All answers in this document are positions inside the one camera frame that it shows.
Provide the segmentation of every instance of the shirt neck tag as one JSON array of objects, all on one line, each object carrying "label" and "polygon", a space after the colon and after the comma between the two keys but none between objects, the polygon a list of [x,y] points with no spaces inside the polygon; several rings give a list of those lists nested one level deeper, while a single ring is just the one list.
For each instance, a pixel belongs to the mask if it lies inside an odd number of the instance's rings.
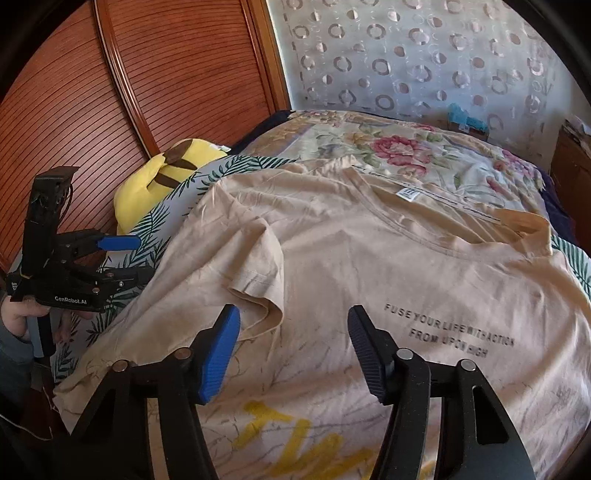
[{"label": "shirt neck tag", "polygon": [[404,188],[400,190],[396,195],[406,200],[407,202],[413,202],[420,194],[421,192],[419,192],[418,190]]}]

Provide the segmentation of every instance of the t-shirt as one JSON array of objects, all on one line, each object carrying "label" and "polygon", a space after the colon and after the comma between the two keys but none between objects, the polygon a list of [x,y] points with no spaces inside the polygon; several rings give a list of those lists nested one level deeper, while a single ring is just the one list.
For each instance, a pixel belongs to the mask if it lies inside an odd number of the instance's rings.
[{"label": "t-shirt", "polygon": [[[361,304],[428,361],[474,360],[537,476],[563,465],[591,418],[591,306],[552,252],[548,222],[355,164],[217,182],[144,292],[56,388],[68,428],[113,362],[160,361],[233,303],[241,334],[220,394],[198,408],[220,478],[368,478],[391,408],[369,393],[349,339],[347,312]],[[439,407],[422,478],[433,474]],[[151,432],[157,417],[152,402]]]}]

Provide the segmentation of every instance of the metal screw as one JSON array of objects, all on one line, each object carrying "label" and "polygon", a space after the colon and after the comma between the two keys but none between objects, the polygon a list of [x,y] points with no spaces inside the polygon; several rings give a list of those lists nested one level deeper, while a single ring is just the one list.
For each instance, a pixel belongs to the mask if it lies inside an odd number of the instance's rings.
[{"label": "metal screw", "polygon": [[412,357],[414,357],[414,353],[408,348],[401,348],[396,352],[396,356],[402,360],[410,360]]},{"label": "metal screw", "polygon": [[129,362],[127,360],[117,360],[111,366],[111,368],[113,369],[114,372],[124,372],[125,370],[127,370],[128,366],[129,366]]},{"label": "metal screw", "polygon": [[185,360],[185,359],[189,358],[192,354],[193,354],[193,352],[191,351],[191,349],[186,346],[178,348],[174,351],[174,357],[177,360]]},{"label": "metal screw", "polygon": [[476,364],[469,358],[465,358],[460,362],[460,366],[467,372],[473,372],[476,370]]}]

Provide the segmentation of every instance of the yellow pillow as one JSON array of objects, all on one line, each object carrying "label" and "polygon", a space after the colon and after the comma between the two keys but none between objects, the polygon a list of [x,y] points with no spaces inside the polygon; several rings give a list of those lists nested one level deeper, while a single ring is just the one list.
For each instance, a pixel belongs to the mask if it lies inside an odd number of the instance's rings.
[{"label": "yellow pillow", "polygon": [[144,215],[195,170],[224,156],[226,154],[210,142],[190,138],[151,158],[115,192],[117,233],[127,235]]}]

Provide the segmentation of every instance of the brown slatted door panel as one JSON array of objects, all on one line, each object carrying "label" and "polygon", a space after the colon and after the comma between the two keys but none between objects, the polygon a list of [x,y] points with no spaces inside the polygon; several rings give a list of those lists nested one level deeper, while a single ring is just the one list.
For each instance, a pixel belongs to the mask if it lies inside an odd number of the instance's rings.
[{"label": "brown slatted door panel", "polygon": [[114,191],[143,162],[86,3],[35,52],[0,105],[2,269],[21,247],[37,173],[59,165],[80,167],[61,231],[114,231]]},{"label": "brown slatted door panel", "polygon": [[129,81],[161,150],[231,145],[269,115],[240,0],[109,0]]}]

